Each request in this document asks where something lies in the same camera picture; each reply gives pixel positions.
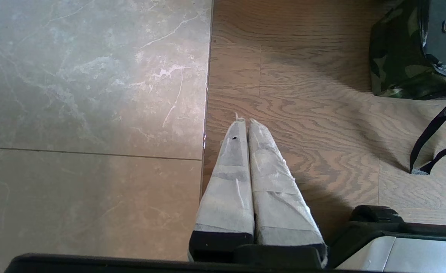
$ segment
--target black strap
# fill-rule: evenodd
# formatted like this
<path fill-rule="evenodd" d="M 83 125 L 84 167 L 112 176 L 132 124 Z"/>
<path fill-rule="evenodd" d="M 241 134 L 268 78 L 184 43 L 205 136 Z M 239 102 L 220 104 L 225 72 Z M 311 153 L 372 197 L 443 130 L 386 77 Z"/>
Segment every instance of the black strap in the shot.
<path fill-rule="evenodd" d="M 437 156 L 430 162 L 428 162 L 425 166 L 420 169 L 414 169 L 413 165 L 415 164 L 416 159 L 418 158 L 418 154 L 420 150 L 422 150 L 423 146 L 427 141 L 434 135 L 434 133 L 443 125 L 446 121 L 446 107 L 430 122 L 429 126 L 422 133 L 420 138 L 415 143 L 413 147 L 412 153 L 410 154 L 410 173 L 418 174 L 418 175 L 428 175 L 430 174 L 432 168 L 435 163 L 437 163 L 442 157 L 446 156 L 446 149 L 439 152 Z"/>

